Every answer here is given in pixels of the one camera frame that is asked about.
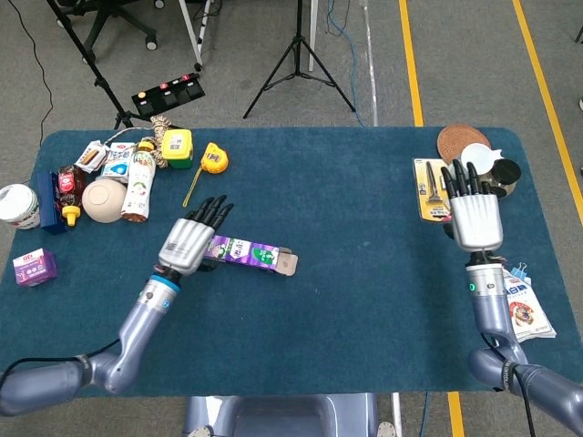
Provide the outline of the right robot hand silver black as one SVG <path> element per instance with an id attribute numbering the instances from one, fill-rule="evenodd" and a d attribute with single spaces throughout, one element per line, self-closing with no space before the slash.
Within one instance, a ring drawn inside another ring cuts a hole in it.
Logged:
<path id="1" fill-rule="evenodd" d="M 504 234 L 496 194 L 480 179 L 472 162 L 464 165 L 454 159 L 452 166 L 453 173 L 446 167 L 441 172 L 456 244 L 467 253 L 499 249 Z"/>

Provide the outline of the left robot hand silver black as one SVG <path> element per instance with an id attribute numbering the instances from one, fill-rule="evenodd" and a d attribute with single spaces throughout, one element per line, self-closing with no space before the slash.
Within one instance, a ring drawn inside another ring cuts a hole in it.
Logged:
<path id="1" fill-rule="evenodd" d="M 155 271 L 172 276 L 188 276 L 202 262 L 217 229 L 233 209 L 224 205 L 226 195 L 206 198 L 196 209 L 179 218 L 159 251 Z"/>

